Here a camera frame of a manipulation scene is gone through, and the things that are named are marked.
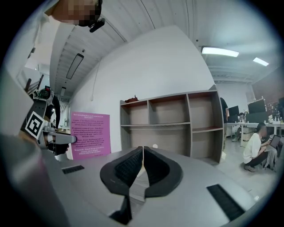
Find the pink sign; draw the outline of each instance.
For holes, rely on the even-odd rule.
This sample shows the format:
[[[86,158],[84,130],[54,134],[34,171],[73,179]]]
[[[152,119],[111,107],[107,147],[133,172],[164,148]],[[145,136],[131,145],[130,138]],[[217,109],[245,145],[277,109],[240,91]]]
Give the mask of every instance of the pink sign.
[[[95,113],[71,113],[74,160],[110,154],[110,116]]]

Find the shelf compartment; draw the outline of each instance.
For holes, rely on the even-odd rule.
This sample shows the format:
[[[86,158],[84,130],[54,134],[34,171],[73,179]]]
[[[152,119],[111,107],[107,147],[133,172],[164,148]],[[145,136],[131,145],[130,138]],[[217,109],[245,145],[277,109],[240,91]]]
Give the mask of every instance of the shelf compartment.
[[[190,124],[170,125],[163,127],[136,127],[121,126],[122,149],[138,146],[153,147],[158,145],[159,149],[164,149],[177,154],[189,156],[190,154]]]
[[[206,132],[212,132],[212,131],[217,131],[217,130],[223,130],[223,128],[215,127],[215,126],[195,128],[195,129],[192,129],[192,133],[206,133]]]
[[[223,130],[192,134],[192,158],[208,158],[220,162],[223,146]]]
[[[186,94],[151,99],[148,105],[150,124],[190,122]]]
[[[146,125],[121,125],[122,127],[177,127],[177,126],[181,126],[181,125],[189,125],[190,122],[182,122],[182,123],[165,123],[165,124],[146,124]]]
[[[147,101],[125,103],[120,106],[121,125],[148,124]]]
[[[188,94],[193,131],[198,128],[223,128],[220,99],[216,91]]]

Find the ceiling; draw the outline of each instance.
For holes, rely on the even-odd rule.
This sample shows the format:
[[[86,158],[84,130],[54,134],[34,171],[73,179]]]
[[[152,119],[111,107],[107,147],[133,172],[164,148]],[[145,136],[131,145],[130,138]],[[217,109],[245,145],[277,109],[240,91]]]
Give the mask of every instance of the ceiling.
[[[60,24],[51,55],[50,81],[55,93],[66,87],[70,98],[81,80],[113,49],[150,30],[177,25],[194,43],[238,51],[237,58],[203,55],[215,82],[254,83],[282,61],[279,41],[268,22],[234,0],[103,0],[106,24],[87,27]],[[77,53],[84,59],[71,80],[68,69]],[[252,60],[258,57],[267,67]]]

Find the computer monitor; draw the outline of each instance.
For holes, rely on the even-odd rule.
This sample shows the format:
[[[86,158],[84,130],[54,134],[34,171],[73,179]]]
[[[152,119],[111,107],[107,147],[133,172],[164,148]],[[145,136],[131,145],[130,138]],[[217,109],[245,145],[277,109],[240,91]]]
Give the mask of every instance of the computer monitor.
[[[279,103],[280,106],[282,106],[284,108],[284,97],[279,98],[278,103]]]
[[[249,113],[246,115],[246,121],[249,123],[268,123],[268,114],[267,112]]]
[[[250,114],[265,112],[264,99],[248,104],[248,111]]]
[[[234,115],[239,116],[240,115],[239,106],[234,106],[234,107],[229,108],[229,115],[230,116],[234,116]]]
[[[239,122],[239,118],[237,115],[230,115],[228,117],[228,123],[235,123],[235,122]]]

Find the ceiling light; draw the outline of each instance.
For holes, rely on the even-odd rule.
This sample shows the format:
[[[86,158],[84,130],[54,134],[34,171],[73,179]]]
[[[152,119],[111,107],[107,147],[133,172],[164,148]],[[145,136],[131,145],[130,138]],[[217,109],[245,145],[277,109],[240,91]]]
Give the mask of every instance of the ceiling light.
[[[64,96],[65,90],[66,90],[66,87],[62,87],[61,88],[60,96]]]
[[[72,76],[74,75],[76,69],[78,68],[79,64],[81,63],[81,61],[83,60],[84,56],[81,54],[77,54],[69,68],[69,71],[66,75],[67,79],[72,79]]]
[[[202,47],[201,52],[204,55],[226,55],[231,57],[237,57],[239,55],[239,52],[221,49],[217,47]]]
[[[261,60],[261,59],[259,59],[259,58],[255,58],[254,60],[253,60],[254,62],[257,62],[257,63],[259,63],[259,64],[261,64],[261,65],[263,65],[263,66],[267,66],[269,63],[267,63],[267,62],[265,62],[264,60]]]

